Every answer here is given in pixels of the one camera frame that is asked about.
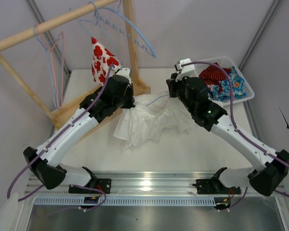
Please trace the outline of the white cloth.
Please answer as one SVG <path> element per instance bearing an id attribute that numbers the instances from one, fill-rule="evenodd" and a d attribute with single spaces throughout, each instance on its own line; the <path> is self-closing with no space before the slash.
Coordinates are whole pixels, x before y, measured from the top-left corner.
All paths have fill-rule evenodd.
<path id="1" fill-rule="evenodd" d="M 159 141 L 165 128 L 176 128 L 179 133 L 191 131 L 195 122 L 178 98 L 168 96 L 146 106 L 166 94 L 169 92 L 136 96 L 135 107 L 122 111 L 114 137 L 121 140 L 123 149 L 140 146 L 147 140 Z"/>

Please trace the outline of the red poppy print skirt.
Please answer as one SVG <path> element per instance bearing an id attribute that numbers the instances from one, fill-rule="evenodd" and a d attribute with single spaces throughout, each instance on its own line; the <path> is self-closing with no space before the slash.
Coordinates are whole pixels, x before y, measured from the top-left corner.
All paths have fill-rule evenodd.
<path id="1" fill-rule="evenodd" d="M 91 37 L 91 43 L 92 43 L 91 71 L 93 80 L 98 85 L 103 86 L 110 65 L 114 66 L 110 72 L 110 76 L 112 76 L 121 68 L 121 62 L 96 38 Z"/>

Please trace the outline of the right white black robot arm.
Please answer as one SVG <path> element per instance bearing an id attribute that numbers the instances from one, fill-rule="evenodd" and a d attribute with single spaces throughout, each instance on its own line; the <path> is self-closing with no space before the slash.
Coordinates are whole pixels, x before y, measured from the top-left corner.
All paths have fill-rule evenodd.
<path id="1" fill-rule="evenodd" d="M 208 88 L 198 77 L 176 80 L 173 73 L 166 83 L 170 97 L 178 98 L 200 127 L 222 138 L 250 163 L 249 168 L 222 167 L 212 177 L 213 182 L 224 187 L 252 187 L 264 196 L 270 196 L 289 171 L 289 152 L 277 151 L 240 127 L 231 116 L 208 97 Z"/>

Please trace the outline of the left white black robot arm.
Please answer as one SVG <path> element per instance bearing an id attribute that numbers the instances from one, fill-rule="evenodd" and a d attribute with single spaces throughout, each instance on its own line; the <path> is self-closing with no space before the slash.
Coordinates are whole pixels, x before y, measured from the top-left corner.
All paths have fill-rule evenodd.
<path id="1" fill-rule="evenodd" d="M 23 154 L 30 170 L 42 185 L 52 190 L 59 185 L 93 188 L 96 176 L 87 167 L 61 164 L 66 153 L 88 133 L 118 109 L 134 107 L 133 86 L 127 68 L 117 71 L 107 84 L 80 103 L 79 108 L 51 138 L 36 149 L 27 147 Z"/>

